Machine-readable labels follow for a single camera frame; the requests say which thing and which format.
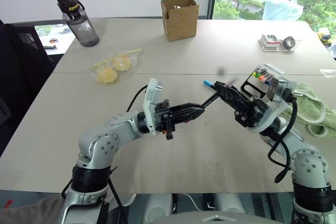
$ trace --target towel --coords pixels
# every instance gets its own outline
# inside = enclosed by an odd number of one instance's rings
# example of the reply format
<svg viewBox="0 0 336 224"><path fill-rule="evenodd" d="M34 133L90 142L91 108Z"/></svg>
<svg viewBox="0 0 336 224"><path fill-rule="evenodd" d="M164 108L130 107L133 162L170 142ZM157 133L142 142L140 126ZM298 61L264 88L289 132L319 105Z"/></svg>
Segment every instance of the towel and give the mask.
<svg viewBox="0 0 336 224"><path fill-rule="evenodd" d="M315 137L335 137L336 110L328 108L304 82L298 83L293 93L298 104L297 121L305 124L308 131ZM287 109L283 114L290 117L292 108Z"/></svg>

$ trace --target plastic bag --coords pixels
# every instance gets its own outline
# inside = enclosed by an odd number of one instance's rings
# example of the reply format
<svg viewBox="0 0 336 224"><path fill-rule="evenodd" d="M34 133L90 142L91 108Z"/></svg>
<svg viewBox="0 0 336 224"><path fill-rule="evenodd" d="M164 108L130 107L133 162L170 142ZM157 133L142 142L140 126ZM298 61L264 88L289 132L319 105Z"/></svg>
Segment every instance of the plastic bag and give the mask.
<svg viewBox="0 0 336 224"><path fill-rule="evenodd" d="M266 0L263 20L298 20L303 7L288 0Z"/></svg>
<svg viewBox="0 0 336 224"><path fill-rule="evenodd" d="M93 65L89 68L89 73L103 84L113 84L117 80L127 78L134 73L140 51L141 48L117 52Z"/></svg>

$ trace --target water bottle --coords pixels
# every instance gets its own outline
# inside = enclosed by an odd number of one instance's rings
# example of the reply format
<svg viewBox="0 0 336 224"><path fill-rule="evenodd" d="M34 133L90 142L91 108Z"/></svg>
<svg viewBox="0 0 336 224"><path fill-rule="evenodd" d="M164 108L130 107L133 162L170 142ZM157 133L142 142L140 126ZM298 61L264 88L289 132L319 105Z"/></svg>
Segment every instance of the water bottle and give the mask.
<svg viewBox="0 0 336 224"><path fill-rule="evenodd" d="M63 19L85 47L93 47L99 42L99 37L93 28L85 8L78 0L57 0L57 5L63 13Z"/></svg>

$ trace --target black office chair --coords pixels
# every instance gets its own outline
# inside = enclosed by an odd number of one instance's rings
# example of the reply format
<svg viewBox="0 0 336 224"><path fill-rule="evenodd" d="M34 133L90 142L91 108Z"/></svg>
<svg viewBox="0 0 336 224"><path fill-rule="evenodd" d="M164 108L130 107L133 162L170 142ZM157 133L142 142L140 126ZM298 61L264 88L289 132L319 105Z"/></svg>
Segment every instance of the black office chair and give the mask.
<svg viewBox="0 0 336 224"><path fill-rule="evenodd" d="M12 134L54 68L33 26L0 21L0 97L11 111L5 124ZM2 147L8 141L0 135Z"/></svg>

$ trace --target floor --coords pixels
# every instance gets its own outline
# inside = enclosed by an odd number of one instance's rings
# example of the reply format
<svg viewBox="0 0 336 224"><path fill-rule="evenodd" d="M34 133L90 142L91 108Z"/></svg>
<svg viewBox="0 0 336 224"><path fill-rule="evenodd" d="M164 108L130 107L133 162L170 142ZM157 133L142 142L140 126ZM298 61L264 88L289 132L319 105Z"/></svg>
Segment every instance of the floor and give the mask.
<svg viewBox="0 0 336 224"><path fill-rule="evenodd" d="M41 199L53 196L53 193L36 193L36 192L26 192L26 191L6 191L0 190L0 207L20 207L24 205L30 205L39 202ZM196 205L202 209L202 194L190 194ZM292 212L292 193L278 193L278 199L280 203L281 213L284 223L290 223L291 212ZM265 194L239 194L239 197L247 211L250 215L262 216L270 219L270 211L267 203L267 198ZM148 200L149 195L137 195L136 199L132 203L129 209L129 224L140 224L142 223L142 216L144 212L145 203ZM178 211L195 211L195 207L184 195L178 195Z"/></svg>

